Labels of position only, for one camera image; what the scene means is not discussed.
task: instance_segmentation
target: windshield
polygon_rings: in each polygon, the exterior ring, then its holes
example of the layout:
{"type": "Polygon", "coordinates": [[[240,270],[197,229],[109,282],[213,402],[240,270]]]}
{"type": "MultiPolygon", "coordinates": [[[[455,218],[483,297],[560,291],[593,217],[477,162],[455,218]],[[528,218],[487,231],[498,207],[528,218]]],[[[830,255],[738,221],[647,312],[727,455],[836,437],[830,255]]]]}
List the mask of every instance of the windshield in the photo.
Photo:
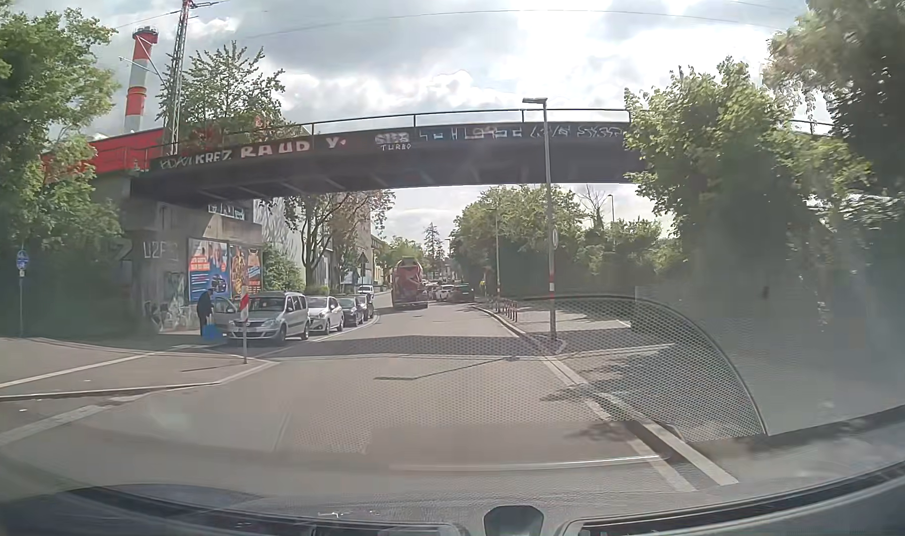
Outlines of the windshield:
{"type": "Polygon", "coordinates": [[[284,298],[251,298],[251,311],[282,311],[284,307],[284,298]]]}
{"type": "Polygon", "coordinates": [[[558,536],[896,467],[905,0],[0,0],[1,500],[558,536]]]}

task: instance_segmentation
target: street lamp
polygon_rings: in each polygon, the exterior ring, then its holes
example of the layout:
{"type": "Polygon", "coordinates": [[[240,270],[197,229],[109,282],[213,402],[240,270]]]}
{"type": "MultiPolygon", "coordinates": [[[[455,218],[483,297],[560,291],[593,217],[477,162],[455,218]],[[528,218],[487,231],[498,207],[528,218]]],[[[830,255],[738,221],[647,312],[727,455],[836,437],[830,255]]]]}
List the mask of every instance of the street lamp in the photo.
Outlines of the street lamp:
{"type": "Polygon", "coordinates": [[[502,303],[502,271],[499,269],[499,205],[495,204],[495,308],[502,303]]]}
{"type": "Polygon", "coordinates": [[[542,105],[542,123],[545,129],[545,220],[548,231],[546,232],[546,245],[549,250],[549,337],[554,340],[555,335],[555,218],[552,208],[552,155],[549,152],[549,98],[526,97],[522,99],[525,104],[542,105]]]}
{"type": "Polygon", "coordinates": [[[447,251],[448,251],[448,259],[449,259],[449,262],[448,262],[448,266],[449,266],[448,275],[449,275],[449,277],[452,278],[453,281],[455,281],[456,275],[457,275],[457,274],[455,273],[455,270],[454,270],[455,264],[453,264],[453,260],[452,260],[452,240],[453,240],[453,238],[452,238],[451,235],[449,235],[448,238],[446,238],[446,241],[449,243],[449,248],[447,249],[447,251]]]}
{"type": "Polygon", "coordinates": [[[612,199],[612,248],[616,249],[618,247],[618,238],[614,236],[614,225],[617,223],[617,220],[614,219],[614,194],[608,194],[608,197],[612,199]]]}

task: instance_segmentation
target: smokestack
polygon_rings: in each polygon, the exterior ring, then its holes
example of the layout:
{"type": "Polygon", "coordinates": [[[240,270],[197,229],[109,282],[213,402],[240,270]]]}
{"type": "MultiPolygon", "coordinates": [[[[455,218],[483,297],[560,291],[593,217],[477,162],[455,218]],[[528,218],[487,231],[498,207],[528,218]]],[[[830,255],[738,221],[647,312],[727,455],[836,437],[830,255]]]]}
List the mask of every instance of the smokestack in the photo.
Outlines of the smokestack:
{"type": "Polygon", "coordinates": [[[148,89],[145,84],[151,67],[151,46],[158,44],[158,30],[150,26],[138,28],[131,37],[135,40],[135,52],[131,61],[131,77],[128,78],[128,96],[125,99],[125,132],[136,132],[141,129],[141,116],[144,115],[144,100],[148,89]]]}

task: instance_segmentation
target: person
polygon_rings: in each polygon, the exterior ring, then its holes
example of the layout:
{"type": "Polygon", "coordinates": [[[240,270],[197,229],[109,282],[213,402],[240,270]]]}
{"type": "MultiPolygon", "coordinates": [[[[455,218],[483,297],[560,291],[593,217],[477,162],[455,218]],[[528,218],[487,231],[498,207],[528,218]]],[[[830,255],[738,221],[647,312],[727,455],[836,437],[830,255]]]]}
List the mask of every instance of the person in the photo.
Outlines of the person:
{"type": "Polygon", "coordinates": [[[205,334],[205,326],[208,325],[208,319],[214,312],[214,302],[211,297],[214,296],[214,288],[209,288],[207,292],[202,293],[198,297],[198,320],[201,321],[201,335],[205,334]]]}

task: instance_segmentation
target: billboard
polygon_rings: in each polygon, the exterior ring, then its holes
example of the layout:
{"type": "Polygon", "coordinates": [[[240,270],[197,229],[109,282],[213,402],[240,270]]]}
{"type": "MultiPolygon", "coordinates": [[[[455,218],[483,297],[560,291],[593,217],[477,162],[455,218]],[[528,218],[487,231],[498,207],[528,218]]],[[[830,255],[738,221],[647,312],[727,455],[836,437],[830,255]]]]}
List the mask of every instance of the billboard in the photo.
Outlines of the billboard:
{"type": "Polygon", "coordinates": [[[230,244],[230,294],[240,298],[244,277],[246,276],[247,292],[256,294],[261,291],[261,257],[260,251],[238,244],[230,244]]]}
{"type": "Polygon", "coordinates": [[[227,242],[219,240],[188,238],[187,277],[190,281],[191,303],[208,288],[214,289],[214,296],[231,298],[230,262],[227,242]]]}

